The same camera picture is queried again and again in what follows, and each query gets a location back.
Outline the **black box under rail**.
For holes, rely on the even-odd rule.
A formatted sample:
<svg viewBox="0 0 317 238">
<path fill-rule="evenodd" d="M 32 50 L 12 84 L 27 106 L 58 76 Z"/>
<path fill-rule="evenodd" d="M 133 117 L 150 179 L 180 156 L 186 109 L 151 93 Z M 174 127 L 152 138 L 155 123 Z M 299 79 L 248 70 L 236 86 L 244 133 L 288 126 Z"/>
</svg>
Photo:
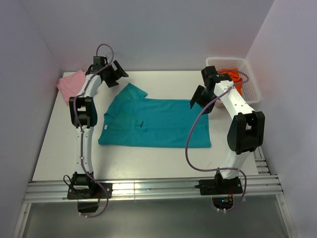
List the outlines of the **black box under rail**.
<svg viewBox="0 0 317 238">
<path fill-rule="evenodd" d="M 98 202 L 78 202 L 77 210 L 79 213 L 95 213 L 99 207 Z"/>
</svg>

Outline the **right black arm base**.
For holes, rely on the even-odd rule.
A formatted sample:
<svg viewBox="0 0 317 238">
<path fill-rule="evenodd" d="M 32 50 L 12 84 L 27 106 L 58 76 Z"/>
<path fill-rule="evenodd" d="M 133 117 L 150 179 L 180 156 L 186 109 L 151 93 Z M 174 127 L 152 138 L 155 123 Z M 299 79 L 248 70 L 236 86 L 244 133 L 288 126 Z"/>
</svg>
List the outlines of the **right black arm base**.
<svg viewBox="0 0 317 238">
<path fill-rule="evenodd" d="M 230 192 L 233 194 L 243 193 L 241 181 L 238 177 L 232 179 L 223 179 L 220 177 L 201 179 L 194 188 L 200 190 L 200 195 L 228 195 Z"/>
</svg>

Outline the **folded pink t-shirt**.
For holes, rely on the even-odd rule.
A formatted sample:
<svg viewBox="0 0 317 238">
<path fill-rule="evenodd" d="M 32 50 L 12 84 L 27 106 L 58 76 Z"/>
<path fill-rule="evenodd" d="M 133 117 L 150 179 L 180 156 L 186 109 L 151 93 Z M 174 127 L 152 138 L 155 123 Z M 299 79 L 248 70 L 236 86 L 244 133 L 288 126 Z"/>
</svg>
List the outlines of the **folded pink t-shirt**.
<svg viewBox="0 0 317 238">
<path fill-rule="evenodd" d="M 86 80 L 85 72 L 79 70 L 72 75 L 60 78 L 57 84 L 59 92 L 66 103 L 69 105 L 70 97 L 75 97 L 82 89 Z"/>
</svg>

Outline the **white plastic basket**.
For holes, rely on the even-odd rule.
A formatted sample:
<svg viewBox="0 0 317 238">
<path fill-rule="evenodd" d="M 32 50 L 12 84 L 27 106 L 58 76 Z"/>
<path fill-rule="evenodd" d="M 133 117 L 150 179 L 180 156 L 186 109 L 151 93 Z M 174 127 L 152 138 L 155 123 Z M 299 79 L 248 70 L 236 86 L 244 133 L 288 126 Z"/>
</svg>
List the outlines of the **white plastic basket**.
<svg viewBox="0 0 317 238">
<path fill-rule="evenodd" d="M 245 59 L 235 57 L 210 57 L 206 59 L 206 66 L 215 66 L 218 72 L 223 69 L 236 68 L 238 71 L 245 73 L 249 77 L 249 81 L 242 85 L 242 97 L 249 105 L 260 102 L 261 96 L 259 87 L 250 65 Z"/>
</svg>

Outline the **teal t-shirt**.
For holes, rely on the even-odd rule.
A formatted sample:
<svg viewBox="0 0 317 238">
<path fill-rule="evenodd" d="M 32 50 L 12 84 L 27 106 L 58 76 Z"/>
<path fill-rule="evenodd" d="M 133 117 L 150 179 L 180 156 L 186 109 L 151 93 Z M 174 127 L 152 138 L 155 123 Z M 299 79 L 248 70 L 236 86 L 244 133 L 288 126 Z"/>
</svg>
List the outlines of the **teal t-shirt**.
<svg viewBox="0 0 317 238">
<path fill-rule="evenodd" d="M 210 148 L 209 117 L 189 100 L 150 99 L 129 83 L 104 114 L 100 145 L 158 148 Z"/>
</svg>

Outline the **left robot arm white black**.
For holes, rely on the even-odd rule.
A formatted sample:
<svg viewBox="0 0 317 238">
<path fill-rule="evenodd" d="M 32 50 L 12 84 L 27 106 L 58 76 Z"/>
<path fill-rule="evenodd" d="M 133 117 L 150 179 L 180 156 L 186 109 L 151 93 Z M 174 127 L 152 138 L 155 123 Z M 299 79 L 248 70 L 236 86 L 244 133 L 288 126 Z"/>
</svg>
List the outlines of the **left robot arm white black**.
<svg viewBox="0 0 317 238">
<path fill-rule="evenodd" d="M 118 85 L 120 78 L 128 76 L 117 60 L 94 56 L 82 88 L 76 96 L 69 98 L 71 123 L 77 133 L 76 166 L 71 185 L 85 198 L 93 197 L 97 191 L 91 159 L 92 136 L 98 122 L 94 96 L 103 82 L 111 88 Z"/>
</svg>

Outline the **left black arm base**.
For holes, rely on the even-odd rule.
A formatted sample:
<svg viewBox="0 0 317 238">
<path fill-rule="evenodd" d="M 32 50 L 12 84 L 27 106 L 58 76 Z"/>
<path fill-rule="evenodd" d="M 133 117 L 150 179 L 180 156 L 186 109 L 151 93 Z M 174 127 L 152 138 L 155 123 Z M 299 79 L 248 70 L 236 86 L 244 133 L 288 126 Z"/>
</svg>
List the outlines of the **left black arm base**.
<svg viewBox="0 0 317 238">
<path fill-rule="evenodd" d="M 92 188 L 87 185 L 73 185 L 67 193 L 68 200 L 83 200 L 83 199 L 106 199 L 111 198 L 112 183 L 101 183 L 103 189 L 93 184 Z"/>
</svg>

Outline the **orange t-shirt in basket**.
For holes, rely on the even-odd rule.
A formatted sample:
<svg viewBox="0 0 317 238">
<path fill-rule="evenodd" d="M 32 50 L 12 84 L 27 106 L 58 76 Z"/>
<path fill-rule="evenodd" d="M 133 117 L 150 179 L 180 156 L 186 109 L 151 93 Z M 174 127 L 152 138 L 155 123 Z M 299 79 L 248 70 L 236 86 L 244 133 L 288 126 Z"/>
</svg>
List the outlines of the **orange t-shirt in basket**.
<svg viewBox="0 0 317 238">
<path fill-rule="evenodd" d="M 239 85 L 236 85 L 235 88 L 237 91 L 242 95 L 242 82 L 243 78 L 240 76 L 240 73 L 238 72 L 237 68 L 224 68 L 220 69 L 218 71 L 219 74 L 228 74 L 230 78 L 232 79 L 233 83 L 240 83 Z"/>
</svg>

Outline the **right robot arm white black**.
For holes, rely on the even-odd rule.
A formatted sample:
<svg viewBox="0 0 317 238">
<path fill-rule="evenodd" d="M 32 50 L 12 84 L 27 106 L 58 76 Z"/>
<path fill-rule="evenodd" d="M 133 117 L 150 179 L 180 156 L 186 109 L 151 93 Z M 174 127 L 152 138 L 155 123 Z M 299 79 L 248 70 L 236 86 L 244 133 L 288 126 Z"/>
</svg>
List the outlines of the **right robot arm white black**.
<svg viewBox="0 0 317 238">
<path fill-rule="evenodd" d="M 218 72 L 214 66 L 206 66 L 201 71 L 204 85 L 198 86 L 190 101 L 191 106 L 198 104 L 202 107 L 195 122 L 198 122 L 202 115 L 209 114 L 218 100 L 222 102 L 232 119 L 227 134 L 229 152 L 224 163 L 215 169 L 220 178 L 214 181 L 214 187 L 219 193 L 226 193 L 231 188 L 230 179 L 242 173 L 241 167 L 245 160 L 263 144 L 264 140 L 264 113 L 249 106 L 236 88 L 249 82 L 248 75 L 238 72 L 245 78 L 235 83 L 229 72 L 229 69 Z"/>
</svg>

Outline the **aluminium mounting rail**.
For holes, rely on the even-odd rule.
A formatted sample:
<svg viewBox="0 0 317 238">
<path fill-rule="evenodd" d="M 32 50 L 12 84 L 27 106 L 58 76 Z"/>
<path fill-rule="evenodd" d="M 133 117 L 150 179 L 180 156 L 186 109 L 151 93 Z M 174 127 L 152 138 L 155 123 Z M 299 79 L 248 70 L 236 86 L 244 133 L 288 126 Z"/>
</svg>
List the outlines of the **aluminium mounting rail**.
<svg viewBox="0 0 317 238">
<path fill-rule="evenodd" d="M 110 200 L 152 200 L 200 198 L 195 188 L 201 178 L 165 178 L 109 180 L 112 184 Z M 68 199 L 68 186 L 63 181 L 37 181 L 29 183 L 24 203 L 77 202 Z M 246 196 L 280 195 L 284 191 L 277 175 L 248 176 Z"/>
</svg>

